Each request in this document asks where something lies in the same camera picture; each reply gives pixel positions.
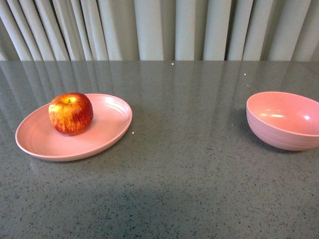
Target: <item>red apple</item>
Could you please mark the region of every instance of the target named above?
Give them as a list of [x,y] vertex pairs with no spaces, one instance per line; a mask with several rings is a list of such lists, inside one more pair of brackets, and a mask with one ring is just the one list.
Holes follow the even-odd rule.
[[74,135],[85,131],[90,126],[93,119],[93,108],[86,95],[66,93],[51,101],[49,116],[57,131]]

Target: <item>speckled countertop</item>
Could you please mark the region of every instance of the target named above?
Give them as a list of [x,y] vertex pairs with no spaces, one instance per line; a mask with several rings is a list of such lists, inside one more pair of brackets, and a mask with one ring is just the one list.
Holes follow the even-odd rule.
[[[1,62],[0,238],[319,238],[319,149],[264,144],[245,111],[261,91],[319,101],[318,69],[296,62]],[[125,100],[133,121],[123,138],[64,163],[19,149],[20,122],[71,91]]]

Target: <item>pink plate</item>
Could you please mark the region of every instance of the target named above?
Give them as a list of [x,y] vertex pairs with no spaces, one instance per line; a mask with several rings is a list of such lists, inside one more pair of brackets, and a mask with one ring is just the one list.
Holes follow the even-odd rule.
[[103,94],[86,95],[93,106],[94,117],[83,133],[68,136],[51,125],[46,104],[19,125],[17,145],[26,153],[50,161],[72,161],[97,154],[115,144],[128,130],[132,109],[122,99]]

